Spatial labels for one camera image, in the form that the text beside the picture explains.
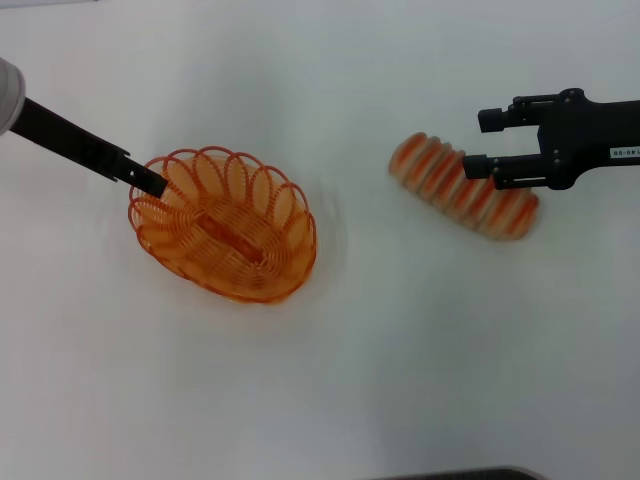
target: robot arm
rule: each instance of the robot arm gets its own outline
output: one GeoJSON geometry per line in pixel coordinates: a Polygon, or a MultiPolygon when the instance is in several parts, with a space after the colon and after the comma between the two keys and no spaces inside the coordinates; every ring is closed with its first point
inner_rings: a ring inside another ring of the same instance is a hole
{"type": "Polygon", "coordinates": [[[540,154],[464,158],[467,178],[492,176],[497,189],[566,190],[587,170],[640,165],[640,101],[595,103],[572,88],[559,95],[516,97],[506,112],[482,110],[478,121],[482,132],[540,126],[540,154]]]}
{"type": "Polygon", "coordinates": [[[167,181],[128,158],[129,153],[25,97],[20,70],[0,58],[0,135],[7,130],[110,180],[161,197],[167,181]]]}

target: white table surface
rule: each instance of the white table surface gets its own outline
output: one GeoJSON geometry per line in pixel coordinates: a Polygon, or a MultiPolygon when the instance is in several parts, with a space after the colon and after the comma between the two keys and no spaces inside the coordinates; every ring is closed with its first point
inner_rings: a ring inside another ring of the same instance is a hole
{"type": "Polygon", "coordinates": [[[519,465],[637,478],[640,168],[540,191],[516,244],[387,176],[417,131],[640,98],[637,0],[104,0],[0,12],[29,96],[145,162],[221,144],[309,193],[321,252],[274,308],[138,246],[127,187],[0,139],[0,477],[346,480],[519,465]]]}

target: orange wire basket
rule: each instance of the orange wire basket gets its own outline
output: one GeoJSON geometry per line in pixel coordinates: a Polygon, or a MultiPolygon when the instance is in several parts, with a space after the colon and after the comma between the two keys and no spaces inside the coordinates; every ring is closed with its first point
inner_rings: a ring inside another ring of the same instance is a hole
{"type": "Polygon", "coordinates": [[[158,262],[243,303],[277,303],[309,278],[315,220],[275,167],[226,148],[183,149],[147,163],[168,180],[162,198],[129,192],[129,222],[158,262]]]}

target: label sticker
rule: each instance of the label sticker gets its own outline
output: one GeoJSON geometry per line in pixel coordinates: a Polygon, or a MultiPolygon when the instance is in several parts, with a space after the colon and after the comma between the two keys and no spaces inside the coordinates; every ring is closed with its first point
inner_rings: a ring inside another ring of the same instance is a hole
{"type": "Polygon", "coordinates": [[[634,158],[640,157],[640,147],[620,147],[620,148],[612,148],[609,151],[610,158],[634,158]]]}

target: orange and white striped object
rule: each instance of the orange and white striped object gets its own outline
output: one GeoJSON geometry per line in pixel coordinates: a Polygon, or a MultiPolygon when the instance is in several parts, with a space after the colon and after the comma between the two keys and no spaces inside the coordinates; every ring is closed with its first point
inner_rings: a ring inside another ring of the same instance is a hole
{"type": "Polygon", "coordinates": [[[438,137],[416,133],[394,152],[389,173],[445,215],[495,240],[518,240],[536,220],[530,188],[496,190],[493,179],[467,180],[465,153],[438,137]]]}

